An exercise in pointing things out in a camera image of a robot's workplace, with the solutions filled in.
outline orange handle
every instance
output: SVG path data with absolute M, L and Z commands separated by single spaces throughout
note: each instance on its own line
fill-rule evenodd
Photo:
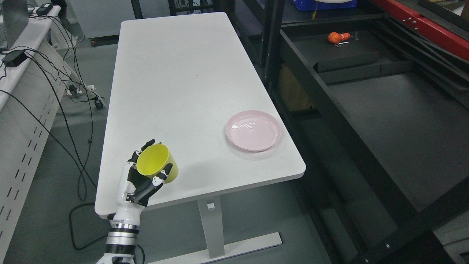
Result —
M 337 32 L 332 32 L 327 37 L 327 40 L 331 42 L 332 44 L 337 44 L 341 42 L 342 40 L 347 40 L 348 38 L 350 38 L 350 34 L 348 33 L 339 34 Z

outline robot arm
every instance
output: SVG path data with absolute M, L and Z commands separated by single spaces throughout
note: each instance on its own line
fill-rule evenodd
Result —
M 112 228 L 107 235 L 106 252 L 97 264 L 134 264 L 140 214 L 147 207 L 148 199 L 161 189 L 173 166 L 168 164 L 152 178 L 138 173 L 138 157 L 154 143 L 155 140 L 150 140 L 137 149 L 122 169 L 117 194 L 117 212 L 108 215 L 108 219 L 112 219 Z

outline pink plate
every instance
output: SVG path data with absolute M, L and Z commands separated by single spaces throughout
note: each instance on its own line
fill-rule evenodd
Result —
M 279 141 L 281 128 L 275 118 L 265 112 L 249 110 L 237 113 L 228 120 L 228 139 L 237 147 L 258 152 Z

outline black metal tray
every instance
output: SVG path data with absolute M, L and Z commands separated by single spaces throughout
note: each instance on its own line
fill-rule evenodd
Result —
M 467 180 L 468 95 L 380 23 L 387 18 L 284 25 L 281 57 L 399 224 Z M 332 31 L 358 38 L 335 47 Z

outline white table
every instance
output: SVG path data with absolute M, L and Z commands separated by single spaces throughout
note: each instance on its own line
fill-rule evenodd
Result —
M 250 109 L 269 113 L 281 125 L 281 139 L 267 151 L 240 150 L 225 135 L 228 119 Z M 158 263 L 207 263 L 281 244 L 273 233 L 224 245 L 221 194 L 296 179 L 305 171 L 225 13 L 122 23 L 95 205 L 99 215 L 116 212 L 122 165 L 153 138 L 169 147 L 179 175 L 150 198 L 147 209 L 197 200 L 208 247 Z
M 55 6 L 48 15 L 56 16 L 59 11 L 60 7 Z M 62 57 L 45 39 L 52 24 L 51 19 L 30 18 L 13 47 L 26 46 L 38 50 L 61 69 Z M 55 79 L 64 78 L 62 74 L 57 75 L 41 56 L 31 54 Z M 64 66 L 77 80 L 75 72 L 66 63 Z M 0 76 L 4 75 L 4 70 L 5 66 L 0 67 Z M 65 84 L 49 79 L 61 100 Z M 24 103 L 47 129 L 52 127 L 59 103 L 35 63 L 27 59 L 18 67 L 7 68 L 7 76 L 0 80 L 0 89 Z M 47 136 L 43 127 L 15 99 L 0 92 L 0 263 L 10 244 Z

